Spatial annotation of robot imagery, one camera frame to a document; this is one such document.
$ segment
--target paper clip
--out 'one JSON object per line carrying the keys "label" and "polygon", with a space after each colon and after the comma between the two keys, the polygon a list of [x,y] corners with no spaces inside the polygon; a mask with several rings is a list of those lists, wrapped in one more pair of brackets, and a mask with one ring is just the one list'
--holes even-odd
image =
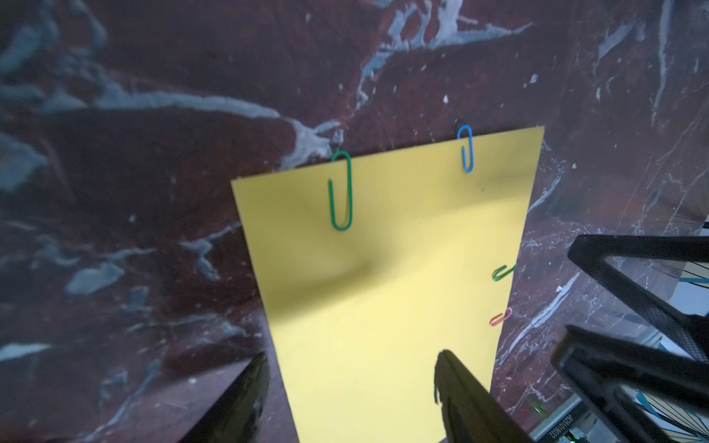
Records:
{"label": "paper clip", "polygon": [[504,314],[495,315],[490,319],[490,327],[495,327],[507,320],[512,315],[512,308],[507,308]]}
{"label": "paper clip", "polygon": [[470,169],[468,169],[468,162],[465,161],[465,146],[463,146],[462,151],[463,151],[463,169],[465,169],[465,172],[470,174],[473,172],[473,168],[475,168],[475,156],[473,155],[473,130],[470,128],[470,125],[465,125],[462,126],[458,130],[458,138],[460,138],[460,134],[463,132],[463,129],[468,130],[468,141],[470,143],[469,149],[470,149]]}
{"label": "paper clip", "polygon": [[515,269],[517,269],[517,264],[515,263],[515,266],[513,266],[513,267],[512,267],[509,271],[507,271],[506,273],[504,273],[504,274],[502,274],[502,275],[498,275],[500,272],[504,271],[506,267],[507,267],[507,265],[505,264],[505,265],[503,265],[503,266],[501,266],[501,267],[495,269],[495,272],[492,273],[492,279],[493,279],[494,281],[500,281],[500,280],[504,279],[505,277],[507,277],[507,274],[509,274],[509,273],[511,273],[512,271],[514,271]]}
{"label": "paper clip", "polygon": [[345,159],[347,160],[347,214],[350,217],[350,221],[348,221],[347,225],[344,227],[337,226],[337,221],[335,221],[335,199],[333,197],[333,181],[329,179],[328,191],[330,192],[330,221],[333,222],[333,227],[336,230],[346,231],[350,229],[350,226],[352,226],[352,159],[350,158],[350,155],[347,154],[345,151],[337,151],[333,155],[333,158],[330,159],[330,161],[334,162],[339,157],[345,157]]}

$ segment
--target red marble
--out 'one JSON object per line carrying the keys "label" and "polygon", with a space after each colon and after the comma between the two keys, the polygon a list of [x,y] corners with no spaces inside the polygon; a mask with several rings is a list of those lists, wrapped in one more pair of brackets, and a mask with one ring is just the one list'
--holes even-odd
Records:
{"label": "red marble", "polygon": [[[567,324],[639,337],[646,326],[577,276],[566,249],[584,233],[689,235],[709,213],[705,4],[458,4],[3,3],[3,55],[42,16],[59,33],[46,28],[34,55],[0,72],[0,91],[43,94],[2,92],[0,132],[45,158],[0,191],[0,349],[49,346],[0,359],[1,438],[177,441],[265,349],[260,439],[296,442],[229,180],[325,161],[340,145],[359,155],[446,140],[462,124],[546,126],[493,376],[500,404],[531,430],[533,404],[571,395],[549,365]],[[475,30],[486,38],[451,43]],[[373,58],[382,67],[368,75]],[[56,88],[85,107],[52,110]],[[0,150],[0,168],[19,168]],[[648,261],[616,264],[663,297],[676,283]],[[102,266],[123,273],[67,292]]]}

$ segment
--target blue paper clip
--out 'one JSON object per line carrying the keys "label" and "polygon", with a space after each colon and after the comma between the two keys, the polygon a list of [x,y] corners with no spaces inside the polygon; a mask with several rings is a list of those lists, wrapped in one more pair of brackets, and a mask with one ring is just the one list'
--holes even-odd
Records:
{"label": "blue paper clip", "polygon": [[470,125],[465,125],[462,126],[458,130],[458,138],[460,139],[460,135],[463,132],[463,129],[468,130],[468,141],[470,143],[469,149],[470,149],[470,169],[468,169],[468,162],[465,160],[465,146],[463,146],[462,151],[463,151],[463,169],[465,169],[465,172],[470,174],[473,172],[473,168],[475,168],[475,156],[473,155],[473,130],[470,128]]}

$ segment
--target yellow sheet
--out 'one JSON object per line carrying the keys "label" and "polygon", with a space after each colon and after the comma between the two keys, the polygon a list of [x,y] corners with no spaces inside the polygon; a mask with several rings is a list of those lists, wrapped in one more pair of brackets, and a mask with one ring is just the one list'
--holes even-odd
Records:
{"label": "yellow sheet", "polygon": [[433,371],[451,349],[490,388],[544,128],[232,182],[301,443],[436,443]]}

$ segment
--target red paper clip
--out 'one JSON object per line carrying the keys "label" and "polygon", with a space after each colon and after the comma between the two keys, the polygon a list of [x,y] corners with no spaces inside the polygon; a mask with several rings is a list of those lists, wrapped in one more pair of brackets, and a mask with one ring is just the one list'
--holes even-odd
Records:
{"label": "red paper clip", "polygon": [[510,315],[512,315],[512,308],[507,308],[504,314],[495,315],[490,319],[490,327],[495,327],[499,325],[503,321],[507,320]]}

